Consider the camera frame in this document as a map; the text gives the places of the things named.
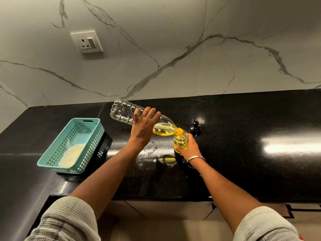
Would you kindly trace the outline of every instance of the person's left arm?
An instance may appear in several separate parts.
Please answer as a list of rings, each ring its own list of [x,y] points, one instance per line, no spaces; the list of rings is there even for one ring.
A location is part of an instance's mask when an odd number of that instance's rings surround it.
[[[31,240],[100,240],[96,220],[114,196],[132,161],[150,141],[152,129],[161,113],[147,107],[134,122],[128,143],[68,197],[54,202],[40,224],[26,239]]]

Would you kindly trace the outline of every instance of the black countertop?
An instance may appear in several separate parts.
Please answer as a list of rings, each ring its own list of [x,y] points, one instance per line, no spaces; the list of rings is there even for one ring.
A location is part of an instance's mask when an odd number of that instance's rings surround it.
[[[185,130],[199,120],[202,133],[196,141],[209,165],[260,201],[321,203],[320,90],[132,102],[155,107]],[[37,160],[71,118],[101,119],[106,134],[99,147],[108,149],[106,159],[126,144],[131,126],[110,117],[111,105],[31,107],[0,134],[1,221],[7,223],[0,233],[10,226],[30,228],[32,223],[26,220],[37,215],[48,195],[68,194],[105,160],[94,157],[91,167],[76,177],[37,167]],[[179,157],[174,159],[172,137],[153,135],[151,141],[114,199],[211,201],[197,171]]]

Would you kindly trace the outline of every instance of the person's right arm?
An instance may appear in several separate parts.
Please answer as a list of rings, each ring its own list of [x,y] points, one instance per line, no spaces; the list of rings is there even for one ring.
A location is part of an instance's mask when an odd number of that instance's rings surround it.
[[[202,156],[193,136],[188,134],[188,147],[183,150],[175,148],[185,159],[192,156]],[[277,212],[263,206],[250,194],[236,186],[234,183],[219,174],[209,166],[202,158],[194,158],[189,163],[198,170],[202,176],[215,205],[218,207],[223,218],[230,226],[233,234],[238,227],[240,235],[235,235],[235,240],[299,240],[296,229]],[[271,236],[271,231],[277,230],[282,235]]]

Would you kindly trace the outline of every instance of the white textured shirt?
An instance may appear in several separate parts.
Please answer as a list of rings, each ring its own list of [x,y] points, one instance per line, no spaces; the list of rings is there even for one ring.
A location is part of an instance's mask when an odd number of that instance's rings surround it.
[[[94,211],[75,197],[55,201],[26,241],[100,241]],[[295,227],[276,211],[261,206],[239,224],[233,241],[297,241]]]

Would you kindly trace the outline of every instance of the electrical outlet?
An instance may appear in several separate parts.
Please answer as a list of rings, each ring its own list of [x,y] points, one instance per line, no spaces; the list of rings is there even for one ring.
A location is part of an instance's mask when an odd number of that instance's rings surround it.
[[[102,52],[101,45],[95,31],[71,33],[80,53]]]

